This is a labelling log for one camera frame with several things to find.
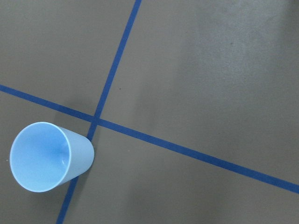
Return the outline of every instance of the blue line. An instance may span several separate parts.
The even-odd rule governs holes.
[[[105,102],[106,102],[107,97],[108,97],[108,93],[110,91],[114,76],[115,76],[117,68],[118,68],[118,65],[120,63],[122,53],[123,53],[123,51],[126,47],[127,40],[128,40],[129,34],[131,32],[132,26],[134,24],[134,20],[137,16],[138,9],[139,9],[139,6],[141,4],[141,1],[142,0],[136,0],[135,1],[132,12],[131,12],[130,17],[128,19],[127,25],[126,25],[125,30],[123,32],[121,42],[118,46],[116,55],[114,57],[113,63],[111,65],[111,69],[109,71],[109,74],[108,74],[108,77],[107,77],[107,80],[106,80],[106,83],[105,83],[105,86],[104,86],[104,89],[103,89],[103,92],[101,94],[99,103],[97,105],[97,109],[94,113],[93,119],[91,121],[89,130],[88,130],[87,138],[90,141],[92,141],[92,139],[93,139],[93,136],[94,136],[94,133],[95,133],[95,130],[96,130],[96,127],[97,127],[98,120],[99,120],[99,118],[102,114]],[[56,224],[62,224],[63,221],[64,221],[66,212],[67,212],[68,207],[70,205],[71,198],[72,198],[72,195],[74,193],[74,190],[75,190],[75,187],[76,187],[76,184],[77,184],[77,180],[78,180],[78,177],[76,177],[76,180],[74,182],[70,183],[70,186],[69,186],[69,188],[67,190],[67,193],[66,193],[66,196],[64,198],[64,202],[63,202],[62,207],[60,209]]]
[[[284,180],[278,179],[276,177],[254,171],[252,169],[242,167],[242,166],[236,165],[234,163],[227,162],[225,160],[221,160],[221,159],[218,159],[216,157],[213,157],[213,156],[210,156],[210,155],[207,155],[204,153],[194,151],[192,149],[171,143],[169,141],[165,141],[163,139],[159,139],[159,138],[150,136],[148,134],[144,134],[139,131],[135,131],[133,129],[112,123],[110,121],[99,119],[98,125],[100,125],[102,127],[106,127],[111,130],[114,130],[116,132],[120,132],[120,133],[128,135],[128,136],[131,136],[133,138],[140,139],[142,141],[146,141],[146,142],[154,144],[156,146],[160,146],[160,147],[169,149],[173,152],[177,152],[177,153],[192,157],[194,159],[212,164],[214,166],[218,166],[220,168],[227,169],[227,170],[233,171],[235,173],[256,179],[258,181],[268,183],[273,186],[276,186],[276,187],[299,194],[299,185],[297,185],[297,184],[294,184],[294,183],[291,183],[288,181],[284,181]]]
[[[114,60],[113,60],[113,63],[112,63],[112,66],[110,68],[110,71],[109,71],[109,74],[108,74],[108,77],[107,77],[107,80],[106,80],[103,92],[101,94],[101,97],[100,97],[100,100],[99,100],[99,103],[98,103],[98,106],[97,106],[97,109],[96,109],[96,111],[94,113],[94,117],[95,118],[100,118],[100,116],[102,114],[105,102],[107,100],[107,97],[108,97],[108,94],[109,94],[109,91],[110,91],[110,88],[111,88],[111,85],[112,85],[112,82],[113,82],[113,79],[114,79],[114,76],[116,74],[118,65],[119,65],[119,63],[121,61],[122,53],[123,53],[123,51],[124,51],[124,49],[126,47],[128,37],[130,35],[132,26],[133,26],[135,18],[137,16],[138,9],[139,9],[139,6],[141,4],[141,1],[142,0],[136,0],[135,3],[134,3],[131,15],[130,15],[130,17],[128,19],[126,28],[125,28],[125,30],[123,32],[123,35],[122,35],[122,38],[121,38],[121,42],[120,42],[120,44],[118,46],[118,49],[116,51],[116,54],[115,54],[115,57],[114,57]],[[92,124],[90,125],[90,128],[89,128],[87,136],[92,137],[94,135],[96,127],[97,127],[97,120],[94,120],[92,122]]]
[[[59,111],[59,112],[62,112],[62,113],[66,113],[66,114],[71,115],[73,117],[76,117],[76,118],[79,118],[79,119],[82,119],[82,120],[86,120],[88,122],[91,122],[93,120],[92,115],[82,113],[80,111],[76,111],[76,110],[71,109],[69,107],[62,106],[62,105],[50,102],[48,100],[39,98],[39,97],[35,97],[33,95],[21,92],[19,90],[12,89],[10,87],[7,87],[7,86],[1,85],[1,84],[0,84],[0,91],[8,93],[8,94],[16,96],[16,97],[19,97],[19,98],[22,98],[22,99],[25,99],[25,100],[28,100],[28,101],[31,101],[33,103],[48,107],[50,109],[53,109],[53,110],[56,110],[56,111]]]

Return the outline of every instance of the gray floor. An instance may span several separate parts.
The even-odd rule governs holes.
[[[0,3],[0,84],[94,114],[134,4]],[[102,118],[299,184],[299,3],[141,3]],[[18,132],[89,122],[0,91],[0,217],[55,223],[68,183],[22,189],[9,168]],[[104,127],[66,224],[297,224],[298,195]]]

